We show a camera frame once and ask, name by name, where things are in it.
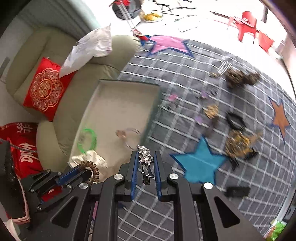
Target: brown star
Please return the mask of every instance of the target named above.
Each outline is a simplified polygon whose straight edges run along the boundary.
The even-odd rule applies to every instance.
[[[287,120],[283,101],[280,102],[280,105],[278,105],[274,100],[269,98],[271,105],[274,109],[274,120],[272,122],[273,125],[278,126],[279,130],[281,132],[281,135],[283,137],[283,140],[285,141],[286,136],[286,127],[290,126],[289,121]]]

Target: teal star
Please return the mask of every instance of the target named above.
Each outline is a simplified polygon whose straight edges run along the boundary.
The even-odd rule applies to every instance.
[[[213,154],[203,136],[194,153],[171,154],[171,157],[184,169],[187,181],[212,184],[215,184],[215,171],[227,158],[225,155]]]

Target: metal bolt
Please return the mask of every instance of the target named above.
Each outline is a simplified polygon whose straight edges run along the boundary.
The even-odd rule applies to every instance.
[[[178,178],[179,178],[179,175],[178,174],[176,174],[176,173],[171,173],[170,174],[170,179],[176,180]]]
[[[80,183],[79,188],[80,189],[86,189],[89,185],[87,183]]]
[[[213,188],[213,184],[212,183],[204,183],[204,188],[210,190]]]
[[[116,180],[121,180],[123,178],[123,175],[121,175],[121,174],[115,174],[114,175],[114,179],[116,179]]]

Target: gold embroidery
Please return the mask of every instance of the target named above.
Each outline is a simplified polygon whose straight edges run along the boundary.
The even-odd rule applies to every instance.
[[[32,103],[40,111],[46,111],[48,107],[54,107],[63,92],[63,84],[59,80],[59,72],[52,68],[46,68],[37,74],[30,88]]]

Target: checkered fabric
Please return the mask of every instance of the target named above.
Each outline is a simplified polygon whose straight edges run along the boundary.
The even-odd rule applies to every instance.
[[[238,159],[240,165],[231,170],[226,161],[216,172],[216,187],[225,191],[227,186],[249,186],[250,194],[245,198],[230,198],[246,219],[264,234],[287,196],[294,179],[295,169],[295,118],[296,105],[285,91],[270,77],[246,61],[213,46],[188,40],[187,46],[194,58],[171,49],[147,57],[153,43],[147,42],[131,59],[118,79],[144,81],[159,84],[163,91],[162,102],[153,120],[147,137],[146,147],[152,152],[160,150],[163,160],[172,165],[174,172],[183,170],[169,156],[171,153],[192,152],[201,134],[206,130],[209,119],[203,110],[209,104],[219,106],[219,123],[207,139],[214,152],[224,153],[224,145],[230,131],[226,122],[227,111],[243,117],[246,122],[245,135],[263,132],[262,138],[254,144],[259,154],[249,160]],[[211,78],[220,64],[229,61],[236,69],[257,71],[261,75],[255,86],[230,90],[223,77]],[[206,100],[196,94],[215,87],[216,96]],[[168,97],[176,94],[177,106],[167,110]],[[274,111],[268,96],[280,103],[282,99],[291,127],[286,130],[285,143],[279,128],[271,127]],[[203,118],[203,124],[194,121]],[[155,181],[142,184],[138,173],[137,195],[132,203],[118,211],[118,240],[173,240],[173,205],[160,203],[156,196]]]

